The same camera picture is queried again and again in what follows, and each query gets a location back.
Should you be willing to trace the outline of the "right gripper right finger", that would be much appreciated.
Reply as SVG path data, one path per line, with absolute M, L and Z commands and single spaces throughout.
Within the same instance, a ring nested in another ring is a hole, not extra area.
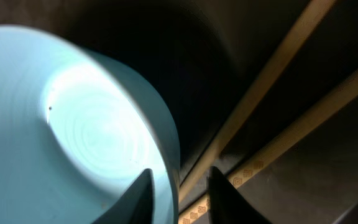
M 215 166 L 209 170 L 208 195 L 211 224 L 270 224 Z

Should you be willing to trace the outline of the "brown serving tray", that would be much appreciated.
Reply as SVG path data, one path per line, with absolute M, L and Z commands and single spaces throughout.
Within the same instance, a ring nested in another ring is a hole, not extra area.
M 160 93 L 184 179 L 308 5 L 304 1 L 12 1 L 0 24 L 116 58 Z M 358 69 L 358 1 L 337 1 L 220 153 L 233 171 Z M 358 97 L 239 188 L 273 223 L 332 223 L 358 201 Z

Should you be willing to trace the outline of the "wooden chopstick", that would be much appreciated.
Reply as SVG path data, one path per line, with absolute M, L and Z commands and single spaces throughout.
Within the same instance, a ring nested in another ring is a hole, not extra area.
M 229 180 L 271 223 L 334 223 L 358 202 L 358 69 Z
M 206 169 L 248 120 L 249 116 L 335 3 L 336 0 L 311 0 L 305 7 L 249 89 L 241 97 L 227 120 L 208 144 L 199 161 L 194 164 L 184 179 L 178 192 L 180 202 L 188 195 Z

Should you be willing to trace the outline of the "right wooden chopstick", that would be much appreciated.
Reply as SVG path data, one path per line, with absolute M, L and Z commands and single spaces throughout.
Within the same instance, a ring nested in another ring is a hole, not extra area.
M 358 69 L 229 180 L 271 223 L 334 223 L 358 202 Z

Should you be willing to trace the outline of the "left wooden chopstick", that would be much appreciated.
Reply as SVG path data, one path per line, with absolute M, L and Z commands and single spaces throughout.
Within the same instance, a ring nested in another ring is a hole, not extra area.
M 249 116 L 335 3 L 336 0 L 311 0 L 305 7 L 249 89 L 241 97 L 227 120 L 208 144 L 199 161 L 194 164 L 184 179 L 178 192 L 180 202 L 188 195 L 206 169 L 248 120 Z

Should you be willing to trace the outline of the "light blue bowl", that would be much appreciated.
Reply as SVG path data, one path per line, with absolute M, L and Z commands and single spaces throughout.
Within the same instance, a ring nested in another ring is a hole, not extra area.
M 145 169 L 152 223 L 176 223 L 179 168 L 172 114 L 140 73 L 0 25 L 0 223 L 93 223 Z

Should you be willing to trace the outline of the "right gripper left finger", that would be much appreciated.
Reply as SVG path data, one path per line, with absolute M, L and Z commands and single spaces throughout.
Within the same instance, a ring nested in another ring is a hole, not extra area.
M 151 169 L 145 169 L 119 200 L 93 224 L 152 224 L 154 183 Z

